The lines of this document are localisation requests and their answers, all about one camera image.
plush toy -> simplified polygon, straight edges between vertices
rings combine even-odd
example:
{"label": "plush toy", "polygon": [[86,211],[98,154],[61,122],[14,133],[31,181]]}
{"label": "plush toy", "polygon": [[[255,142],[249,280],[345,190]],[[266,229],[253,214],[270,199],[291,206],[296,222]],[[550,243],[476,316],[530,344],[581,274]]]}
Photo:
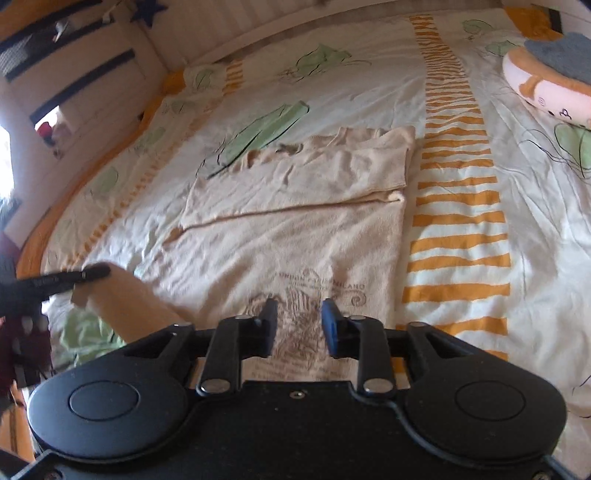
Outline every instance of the plush toy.
{"label": "plush toy", "polygon": [[526,102],[570,124],[591,129],[591,85],[570,79],[537,60],[525,47],[503,60],[511,88]]}

gray fabric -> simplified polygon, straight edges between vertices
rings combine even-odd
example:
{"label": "gray fabric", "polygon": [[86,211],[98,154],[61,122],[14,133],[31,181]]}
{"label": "gray fabric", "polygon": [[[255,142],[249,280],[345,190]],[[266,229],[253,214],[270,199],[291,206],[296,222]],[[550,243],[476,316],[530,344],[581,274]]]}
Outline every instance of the gray fabric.
{"label": "gray fabric", "polygon": [[525,48],[565,77],[591,85],[591,40],[584,35],[568,33],[556,41],[527,40]]}

bright light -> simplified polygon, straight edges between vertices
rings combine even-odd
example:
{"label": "bright light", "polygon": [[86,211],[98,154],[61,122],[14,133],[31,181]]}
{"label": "bright light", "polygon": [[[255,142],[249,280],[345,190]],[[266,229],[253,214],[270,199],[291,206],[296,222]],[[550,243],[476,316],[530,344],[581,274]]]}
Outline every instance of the bright light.
{"label": "bright light", "polygon": [[0,127],[0,199],[9,198],[13,188],[10,135]]}
{"label": "bright light", "polygon": [[60,112],[60,106],[56,106],[51,112],[49,112],[46,116],[44,116],[41,120],[39,120],[36,124],[35,124],[35,130],[39,130],[39,127],[41,126],[41,124],[44,124],[45,122],[49,122],[49,124],[54,127],[55,124],[57,123],[57,114]]}

blue star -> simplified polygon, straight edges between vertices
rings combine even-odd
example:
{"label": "blue star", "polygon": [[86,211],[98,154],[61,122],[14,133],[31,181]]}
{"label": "blue star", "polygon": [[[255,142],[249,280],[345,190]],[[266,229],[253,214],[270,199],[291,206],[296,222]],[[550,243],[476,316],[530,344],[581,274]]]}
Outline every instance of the blue star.
{"label": "blue star", "polygon": [[168,7],[166,5],[160,5],[158,0],[135,0],[135,7],[137,10],[130,21],[144,20],[148,28],[152,28],[155,14],[168,10]]}

mattress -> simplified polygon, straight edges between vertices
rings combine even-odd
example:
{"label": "mattress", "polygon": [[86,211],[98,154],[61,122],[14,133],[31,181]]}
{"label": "mattress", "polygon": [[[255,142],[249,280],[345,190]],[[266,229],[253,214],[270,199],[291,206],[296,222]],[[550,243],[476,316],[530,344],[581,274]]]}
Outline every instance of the mattress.
{"label": "mattress", "polygon": [[[186,88],[73,199],[43,269],[112,261],[210,327],[219,317],[196,312],[200,293],[183,274],[206,259],[165,245],[196,177],[340,127],[411,125],[394,318],[383,320],[437,325],[551,381],[569,407],[556,455],[587,474],[589,132],[508,86],[502,57],[523,42],[501,9],[440,12],[323,27],[227,65],[191,67]],[[47,306],[55,339],[71,308],[66,296]],[[56,362],[67,359],[56,346]]]}

